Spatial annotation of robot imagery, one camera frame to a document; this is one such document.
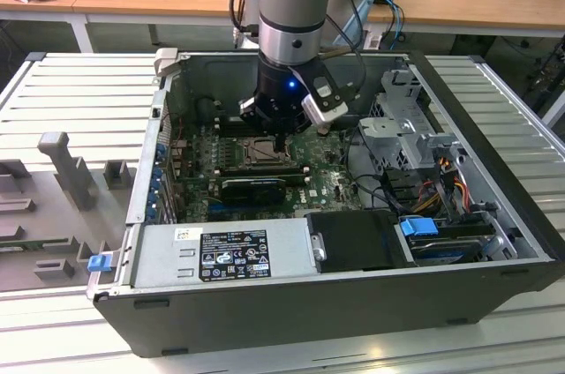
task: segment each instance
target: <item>cable on desk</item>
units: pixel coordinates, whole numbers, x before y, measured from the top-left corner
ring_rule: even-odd
[[[405,20],[404,10],[400,5],[395,3],[395,0],[383,0],[383,1],[385,1],[388,4],[390,10],[392,11],[392,20],[388,25],[387,31],[382,35],[381,41],[384,41],[388,37],[388,35],[392,31],[392,27],[396,25],[395,39],[390,45],[390,49],[393,49],[396,43],[398,42],[398,39],[400,38],[400,34],[404,27],[404,20]]]

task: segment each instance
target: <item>yellow wire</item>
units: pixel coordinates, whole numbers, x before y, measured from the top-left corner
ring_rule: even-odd
[[[426,202],[424,202],[422,205],[418,206],[416,209],[414,209],[415,213],[418,213],[420,211],[423,211],[424,209],[426,209],[427,207],[429,207],[430,205],[432,205],[433,203],[435,203],[438,199],[440,198],[440,195],[438,193],[436,193],[435,195],[433,195],[433,197],[429,198]]]

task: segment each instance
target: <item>motherboard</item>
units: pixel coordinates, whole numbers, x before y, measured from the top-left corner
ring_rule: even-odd
[[[304,217],[361,208],[345,172],[343,135],[314,128],[274,140],[202,126],[173,144],[181,222]]]

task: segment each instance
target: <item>blue cable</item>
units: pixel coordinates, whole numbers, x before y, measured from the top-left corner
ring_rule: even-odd
[[[398,40],[398,37],[400,36],[400,28],[401,28],[401,27],[400,27],[400,25],[401,25],[401,24],[400,24],[400,23],[401,23],[401,20],[400,20],[400,12],[399,12],[399,10],[398,10],[398,6],[397,6],[394,2],[392,2],[391,0],[383,0],[383,1],[385,1],[385,2],[390,6],[390,8],[392,8],[392,10],[395,12],[395,17],[396,17],[396,33],[395,33],[395,39],[392,40],[392,44],[390,45],[390,49],[393,49],[394,46],[396,45],[396,41]]]

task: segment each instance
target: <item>warning label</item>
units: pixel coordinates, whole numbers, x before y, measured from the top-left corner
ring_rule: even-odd
[[[202,281],[270,277],[267,231],[202,234],[199,275]]]

